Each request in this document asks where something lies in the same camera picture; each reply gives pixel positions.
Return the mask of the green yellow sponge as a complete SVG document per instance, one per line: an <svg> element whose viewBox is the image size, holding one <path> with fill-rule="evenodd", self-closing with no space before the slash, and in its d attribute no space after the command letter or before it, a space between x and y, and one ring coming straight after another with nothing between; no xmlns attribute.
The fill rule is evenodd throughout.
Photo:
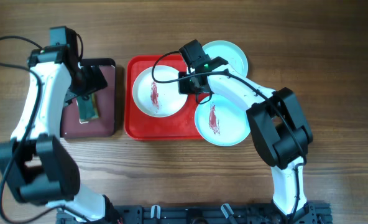
<svg viewBox="0 0 368 224"><path fill-rule="evenodd" d="M80 96L76 99L76 102L78 105L79 120L81 124L85 124L99 118L98 106L94 93Z"/></svg>

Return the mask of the light blue plate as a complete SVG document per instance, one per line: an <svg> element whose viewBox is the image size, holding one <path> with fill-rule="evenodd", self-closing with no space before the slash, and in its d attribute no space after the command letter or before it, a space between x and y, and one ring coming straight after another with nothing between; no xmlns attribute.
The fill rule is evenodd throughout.
<svg viewBox="0 0 368 224"><path fill-rule="evenodd" d="M249 71L249 62L240 47L226 40L215 40L203 46L203 50L211 58L221 57L228 61L235 71L246 77Z"/></svg>
<svg viewBox="0 0 368 224"><path fill-rule="evenodd" d="M239 144L251 132L246 112L223 96L205 98L195 110L195 126L206 141L217 146Z"/></svg>

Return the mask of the white plate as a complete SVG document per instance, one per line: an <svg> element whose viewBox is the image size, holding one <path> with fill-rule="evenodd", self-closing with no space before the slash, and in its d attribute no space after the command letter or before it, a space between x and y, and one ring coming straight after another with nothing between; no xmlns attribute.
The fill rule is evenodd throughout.
<svg viewBox="0 0 368 224"><path fill-rule="evenodd" d="M141 71L132 87L134 103L148 116L164 118L177 113L188 95L178 92L178 83L157 83L152 79L152 67Z"/></svg>

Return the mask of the light blue back plate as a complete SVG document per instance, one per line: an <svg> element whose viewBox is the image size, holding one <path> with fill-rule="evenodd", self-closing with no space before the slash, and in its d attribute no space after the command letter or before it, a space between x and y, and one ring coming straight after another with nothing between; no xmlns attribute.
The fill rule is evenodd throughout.
<svg viewBox="0 0 368 224"><path fill-rule="evenodd" d="M249 71L249 62L240 47L226 40L215 40L203 46L203 50L211 58L221 57L228 61L235 71L246 77Z"/></svg>

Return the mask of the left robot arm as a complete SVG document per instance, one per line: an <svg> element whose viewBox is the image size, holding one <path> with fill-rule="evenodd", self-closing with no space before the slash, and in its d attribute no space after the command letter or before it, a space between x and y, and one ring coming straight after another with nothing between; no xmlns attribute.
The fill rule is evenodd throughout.
<svg viewBox="0 0 368 224"><path fill-rule="evenodd" d="M5 186L19 203L47 206L85 223L122 223L105 195L82 185L76 162L60 143L60 122L67 92L76 96L98 90L95 66L80 67L71 44L37 48L25 70L30 85L19 124L7 142L0 142L0 217Z"/></svg>

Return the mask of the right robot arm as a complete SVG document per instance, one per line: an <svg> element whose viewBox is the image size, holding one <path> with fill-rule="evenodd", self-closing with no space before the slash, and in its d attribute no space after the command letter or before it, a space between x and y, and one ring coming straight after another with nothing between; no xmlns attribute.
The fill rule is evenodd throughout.
<svg viewBox="0 0 368 224"><path fill-rule="evenodd" d="M294 92L260 86L221 57L179 72L177 83L179 93L222 96L246 115L254 147L272 170L275 207L288 218L297 216L307 203L303 167L313 134Z"/></svg>

